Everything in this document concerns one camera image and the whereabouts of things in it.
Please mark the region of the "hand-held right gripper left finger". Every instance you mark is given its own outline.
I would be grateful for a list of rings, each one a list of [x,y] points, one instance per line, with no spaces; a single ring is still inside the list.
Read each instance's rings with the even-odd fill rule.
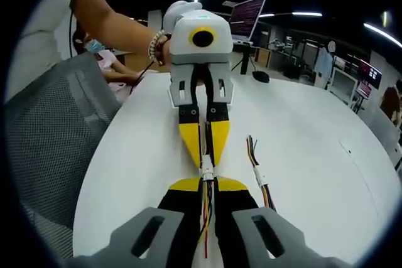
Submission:
[[[109,243],[80,255],[71,267],[191,267],[200,235],[201,180],[169,187],[157,208],[148,207],[117,227]]]

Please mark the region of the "person's left hand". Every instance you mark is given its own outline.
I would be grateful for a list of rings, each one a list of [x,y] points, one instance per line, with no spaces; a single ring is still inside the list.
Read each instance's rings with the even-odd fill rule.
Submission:
[[[155,43],[155,60],[159,66],[167,65],[170,60],[171,34],[161,32]]]

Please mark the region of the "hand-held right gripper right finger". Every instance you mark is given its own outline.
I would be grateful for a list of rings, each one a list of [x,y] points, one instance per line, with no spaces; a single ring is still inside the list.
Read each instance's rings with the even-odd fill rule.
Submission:
[[[258,207],[247,187],[215,178],[215,234],[224,267],[343,267],[336,257],[309,248],[305,236],[281,215]]]

